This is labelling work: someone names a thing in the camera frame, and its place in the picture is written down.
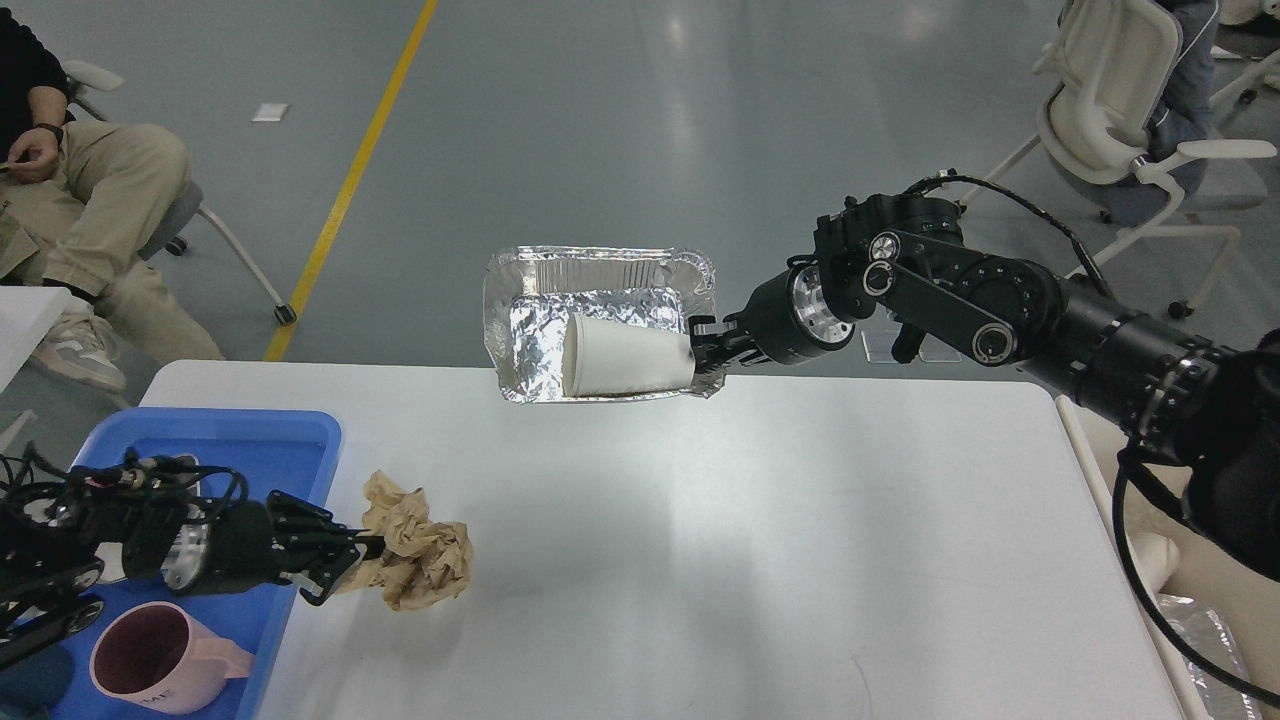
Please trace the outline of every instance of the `aluminum foil tray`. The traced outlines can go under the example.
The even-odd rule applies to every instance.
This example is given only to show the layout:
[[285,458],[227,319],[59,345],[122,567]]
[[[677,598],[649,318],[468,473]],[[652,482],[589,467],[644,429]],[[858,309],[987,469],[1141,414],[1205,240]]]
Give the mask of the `aluminum foil tray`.
[[[1188,597],[1157,594],[1156,603],[1174,630],[1201,655],[1238,676],[1249,679],[1240,651],[1226,621],[1212,607]],[[1204,710],[1213,720],[1262,720],[1258,701],[1222,684],[1187,660],[1187,671],[1196,683]]]
[[484,343],[498,387],[512,402],[709,397],[723,387],[723,372],[698,375],[681,391],[566,397],[561,359],[573,313],[689,332],[690,315],[716,314],[714,291],[710,260],[692,250],[535,246],[497,252],[484,279]]

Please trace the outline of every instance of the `black shirt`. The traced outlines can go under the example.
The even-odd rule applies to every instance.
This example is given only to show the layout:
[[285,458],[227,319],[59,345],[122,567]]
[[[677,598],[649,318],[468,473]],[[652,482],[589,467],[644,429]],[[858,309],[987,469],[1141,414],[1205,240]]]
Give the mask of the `black shirt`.
[[8,8],[0,8],[0,161],[18,136],[31,129],[27,92],[40,86],[69,95],[58,58],[45,50],[31,28],[18,24]]

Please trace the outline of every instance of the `khaki pants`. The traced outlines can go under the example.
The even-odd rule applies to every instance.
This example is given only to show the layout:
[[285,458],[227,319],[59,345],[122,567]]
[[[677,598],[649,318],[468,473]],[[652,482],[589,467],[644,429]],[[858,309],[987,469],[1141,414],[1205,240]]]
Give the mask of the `khaki pants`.
[[0,176],[0,277],[47,278],[99,296],[95,313],[160,363],[221,360],[209,333],[137,255],[191,179],[182,140],[156,126],[76,120],[61,150],[47,182]]

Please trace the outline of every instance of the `chair wheel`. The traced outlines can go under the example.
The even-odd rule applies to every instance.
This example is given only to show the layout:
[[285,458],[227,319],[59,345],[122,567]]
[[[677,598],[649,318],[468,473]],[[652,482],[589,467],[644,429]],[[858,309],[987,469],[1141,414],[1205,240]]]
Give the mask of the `chair wheel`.
[[1196,314],[1196,309],[1188,306],[1185,300],[1179,300],[1178,302],[1169,304],[1169,316],[1175,320],[1189,318],[1193,314]]
[[293,311],[293,306],[292,305],[276,305],[275,306],[275,322],[279,323],[280,327],[296,323],[297,319],[298,319],[298,314]]

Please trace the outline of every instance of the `hand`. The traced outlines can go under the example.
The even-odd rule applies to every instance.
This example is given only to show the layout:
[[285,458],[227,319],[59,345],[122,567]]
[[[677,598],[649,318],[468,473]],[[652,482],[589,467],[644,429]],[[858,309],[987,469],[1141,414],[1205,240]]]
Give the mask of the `hand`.
[[[26,161],[19,159],[26,155]],[[23,184],[45,182],[58,169],[58,138],[45,128],[32,128],[18,136],[9,149],[9,173]]]

